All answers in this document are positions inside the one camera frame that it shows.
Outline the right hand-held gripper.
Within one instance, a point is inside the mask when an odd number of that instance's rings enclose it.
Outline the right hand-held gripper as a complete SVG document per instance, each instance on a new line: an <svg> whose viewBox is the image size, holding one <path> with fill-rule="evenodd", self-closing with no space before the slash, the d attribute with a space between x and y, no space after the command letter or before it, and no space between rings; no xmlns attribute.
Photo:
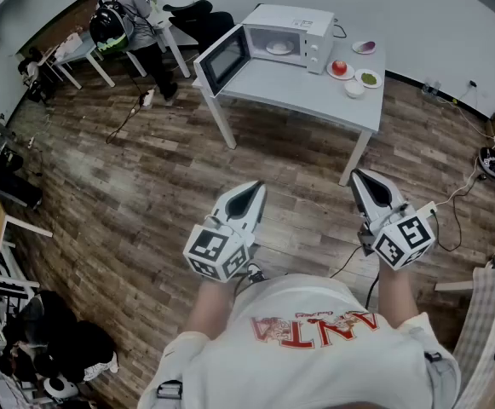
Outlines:
<svg viewBox="0 0 495 409"><path fill-rule="evenodd" d="M436 212L434 202L415 210L410 203L404 203L391 180L373 170L353 170L348 184L365 218L359 239L367 256L376 253L391 269L399 271L419 259L435 242L428 222ZM393 209L374 221L374 207Z"/></svg>

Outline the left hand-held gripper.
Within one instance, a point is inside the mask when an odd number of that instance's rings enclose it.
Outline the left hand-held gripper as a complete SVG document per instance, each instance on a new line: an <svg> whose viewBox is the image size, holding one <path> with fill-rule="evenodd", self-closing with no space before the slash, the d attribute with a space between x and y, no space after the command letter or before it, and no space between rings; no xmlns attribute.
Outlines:
<svg viewBox="0 0 495 409"><path fill-rule="evenodd" d="M218 282L228 282L245 270L266 199L263 181L248 181L221 195L212 214L194 225L187 240L183 256L190 268Z"/></svg>

